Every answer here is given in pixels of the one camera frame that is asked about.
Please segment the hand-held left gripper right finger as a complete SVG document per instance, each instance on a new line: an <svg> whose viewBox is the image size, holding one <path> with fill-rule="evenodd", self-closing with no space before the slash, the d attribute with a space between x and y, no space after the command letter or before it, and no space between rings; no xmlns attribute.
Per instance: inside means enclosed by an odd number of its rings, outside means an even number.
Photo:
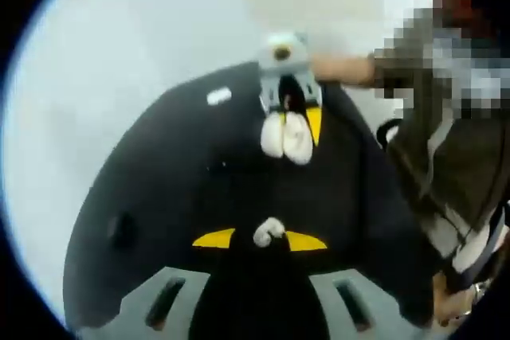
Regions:
<svg viewBox="0 0 510 340"><path fill-rule="evenodd" d="M376 283L355 269L333 272L306 271L313 260L329 256L331 249L314 236L286 230L264 230L262 247L284 246L300 267L299 290L310 310L303 319L310 334L304 339L396 339L403 333L397 303Z"/></svg>

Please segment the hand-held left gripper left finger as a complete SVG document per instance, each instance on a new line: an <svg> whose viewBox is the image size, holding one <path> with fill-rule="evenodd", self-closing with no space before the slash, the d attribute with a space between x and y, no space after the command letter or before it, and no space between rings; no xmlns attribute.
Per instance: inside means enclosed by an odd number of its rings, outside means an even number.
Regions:
<svg viewBox="0 0 510 340"><path fill-rule="evenodd" d="M76 314L81 339L249 339L263 327L263 229L205 233L150 253L128 273L101 267L104 288Z"/></svg>

